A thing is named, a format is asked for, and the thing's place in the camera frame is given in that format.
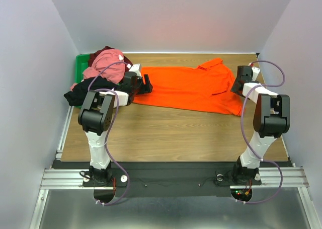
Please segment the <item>orange t shirt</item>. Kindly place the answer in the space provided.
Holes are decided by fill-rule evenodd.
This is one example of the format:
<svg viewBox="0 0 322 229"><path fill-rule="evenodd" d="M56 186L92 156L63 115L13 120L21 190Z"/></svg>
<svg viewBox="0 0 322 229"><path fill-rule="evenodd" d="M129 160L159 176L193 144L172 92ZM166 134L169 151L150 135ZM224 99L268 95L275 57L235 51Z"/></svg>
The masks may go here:
<svg viewBox="0 0 322 229"><path fill-rule="evenodd" d="M197 68L186 66L145 66L152 92L137 95L136 104L240 116L243 103L231 92L233 72L221 58Z"/></svg>

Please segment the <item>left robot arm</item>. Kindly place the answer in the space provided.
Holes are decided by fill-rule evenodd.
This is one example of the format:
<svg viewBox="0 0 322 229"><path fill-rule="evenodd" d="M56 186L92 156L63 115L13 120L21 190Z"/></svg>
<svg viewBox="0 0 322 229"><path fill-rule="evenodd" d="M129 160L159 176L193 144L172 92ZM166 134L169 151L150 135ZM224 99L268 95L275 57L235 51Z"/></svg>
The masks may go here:
<svg viewBox="0 0 322 229"><path fill-rule="evenodd" d="M137 95L149 94L153 86L149 75L139 75L137 71L125 73L120 90L89 90L78 115L78 123L88 139L90 149L90 166L81 175L87 180L102 186L112 181L109 171L111 156L106 151L107 137L117 114L114 109L133 103Z"/></svg>

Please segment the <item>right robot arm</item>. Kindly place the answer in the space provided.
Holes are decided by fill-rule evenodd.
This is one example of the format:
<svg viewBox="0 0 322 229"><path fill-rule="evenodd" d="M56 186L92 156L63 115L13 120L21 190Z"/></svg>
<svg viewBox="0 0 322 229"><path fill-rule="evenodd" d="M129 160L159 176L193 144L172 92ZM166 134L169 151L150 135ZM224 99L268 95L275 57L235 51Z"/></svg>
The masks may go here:
<svg viewBox="0 0 322 229"><path fill-rule="evenodd" d="M253 65L237 67L237 76L231 91L255 103L253 117L254 133L250 141L245 132L243 138L246 150L238 157L233 170L232 179L238 184L248 181L259 181L259 166L264 160L268 148L290 128L290 97L277 94L256 81L260 69Z"/></svg>

